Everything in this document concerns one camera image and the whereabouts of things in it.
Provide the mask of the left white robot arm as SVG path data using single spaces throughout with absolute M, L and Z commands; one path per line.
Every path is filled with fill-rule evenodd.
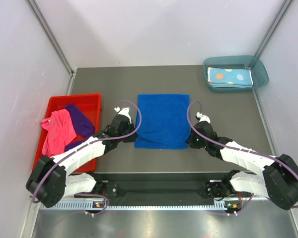
M 78 193 L 92 192 L 96 178 L 90 173 L 74 175 L 73 172 L 94 158 L 115 149 L 120 142 L 134 142 L 137 138 L 129 116 L 117 114 L 103 131 L 69 151 L 38 159 L 27 183 L 34 203 L 50 208 L 62 198 Z

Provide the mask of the purple towel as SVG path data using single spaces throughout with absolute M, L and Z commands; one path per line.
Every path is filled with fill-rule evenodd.
M 82 144 L 95 133 L 95 127 L 91 120 L 75 105 L 67 105 L 65 109 L 69 112 L 74 130 L 77 135 L 82 136 L 82 140 L 71 142 L 65 146 L 65 152 Z

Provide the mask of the light blue polka-dot towel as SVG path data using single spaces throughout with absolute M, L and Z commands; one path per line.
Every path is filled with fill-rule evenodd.
M 251 88 L 253 79 L 249 69 L 208 67 L 207 81 L 212 87 Z

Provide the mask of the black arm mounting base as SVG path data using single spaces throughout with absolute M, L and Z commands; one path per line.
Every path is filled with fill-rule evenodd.
M 211 205 L 214 199 L 238 198 L 221 182 L 226 173 L 89 173 L 92 194 L 106 196 L 111 206 Z

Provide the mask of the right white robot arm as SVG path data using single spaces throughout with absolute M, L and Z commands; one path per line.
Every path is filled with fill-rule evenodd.
M 246 169 L 224 177 L 228 193 L 248 192 L 264 196 L 284 210 L 298 208 L 298 165 L 291 156 L 265 155 L 219 137 L 208 121 L 192 126 L 186 143 L 190 148 L 205 149 L 212 157 Z

